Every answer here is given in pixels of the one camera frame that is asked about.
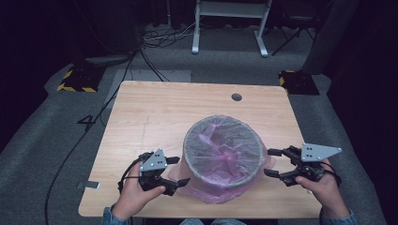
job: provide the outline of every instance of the sleeve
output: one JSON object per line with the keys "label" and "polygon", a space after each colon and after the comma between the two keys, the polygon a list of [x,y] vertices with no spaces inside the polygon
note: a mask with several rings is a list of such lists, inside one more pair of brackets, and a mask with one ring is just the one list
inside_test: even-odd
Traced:
{"label": "sleeve", "polygon": [[129,220],[122,220],[112,214],[114,206],[106,207],[103,210],[102,225],[131,225]]}
{"label": "sleeve", "polygon": [[354,212],[350,210],[350,215],[348,217],[334,218],[322,216],[322,222],[324,225],[359,225]]}

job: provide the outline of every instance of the hand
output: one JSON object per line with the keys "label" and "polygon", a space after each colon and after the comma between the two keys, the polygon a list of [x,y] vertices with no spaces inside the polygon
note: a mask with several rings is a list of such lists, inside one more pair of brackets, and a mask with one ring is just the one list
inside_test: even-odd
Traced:
{"label": "hand", "polygon": [[[138,176],[139,173],[140,165],[137,163],[129,171],[129,176]],[[164,190],[166,190],[166,187],[160,186],[143,191],[138,178],[128,178],[112,214],[119,219],[127,220],[140,212],[149,201],[160,196]]]}
{"label": "hand", "polygon": [[[321,165],[325,170],[331,171],[328,165]],[[314,196],[323,206],[324,216],[329,218],[346,218],[350,215],[337,187],[336,179],[331,174],[325,172],[322,179],[318,182],[298,176],[296,177],[296,182],[303,188],[307,188],[313,192]]]}

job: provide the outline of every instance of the white metal frame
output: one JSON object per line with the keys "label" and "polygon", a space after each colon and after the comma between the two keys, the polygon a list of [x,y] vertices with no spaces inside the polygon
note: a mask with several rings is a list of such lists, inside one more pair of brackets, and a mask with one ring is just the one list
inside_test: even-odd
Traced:
{"label": "white metal frame", "polygon": [[262,39],[262,35],[271,3],[272,0],[267,0],[265,4],[207,2],[196,0],[195,32],[193,34],[192,53],[199,53],[200,16],[244,17],[261,18],[260,29],[258,31],[254,31],[254,35],[261,55],[263,57],[267,57],[268,52]]}

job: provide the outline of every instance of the finger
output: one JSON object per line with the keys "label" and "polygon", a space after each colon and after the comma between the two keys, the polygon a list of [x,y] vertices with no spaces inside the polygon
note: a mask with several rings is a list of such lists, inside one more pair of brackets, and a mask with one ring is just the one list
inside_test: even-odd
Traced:
{"label": "finger", "polygon": [[316,183],[305,178],[302,176],[298,176],[296,177],[296,182],[301,185],[303,188],[307,188],[310,189],[312,191],[314,191],[314,189],[316,188]]}
{"label": "finger", "polygon": [[135,164],[129,171],[130,176],[138,176],[140,175],[140,163]]}
{"label": "finger", "polygon": [[166,190],[165,186],[155,187],[145,192],[145,198],[148,201],[155,199],[156,197],[160,196]]}
{"label": "finger", "polygon": [[[140,175],[140,165],[135,164],[129,171],[128,176],[139,176]],[[133,184],[138,184],[138,178],[126,179],[126,186],[133,186]]]}
{"label": "finger", "polygon": [[325,158],[322,160],[323,163],[321,163],[321,167],[327,171],[333,172],[331,165],[330,165],[330,161]]}

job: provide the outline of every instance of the person's left hand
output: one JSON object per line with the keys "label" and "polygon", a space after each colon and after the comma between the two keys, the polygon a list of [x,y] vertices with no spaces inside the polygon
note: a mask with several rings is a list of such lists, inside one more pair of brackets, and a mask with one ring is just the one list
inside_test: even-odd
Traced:
{"label": "person's left hand", "polygon": [[[129,171],[129,176],[139,176],[139,173],[140,165],[137,163]],[[127,220],[140,212],[149,201],[160,196],[165,190],[166,187],[160,186],[143,191],[138,178],[128,178],[112,214],[119,219]]]}

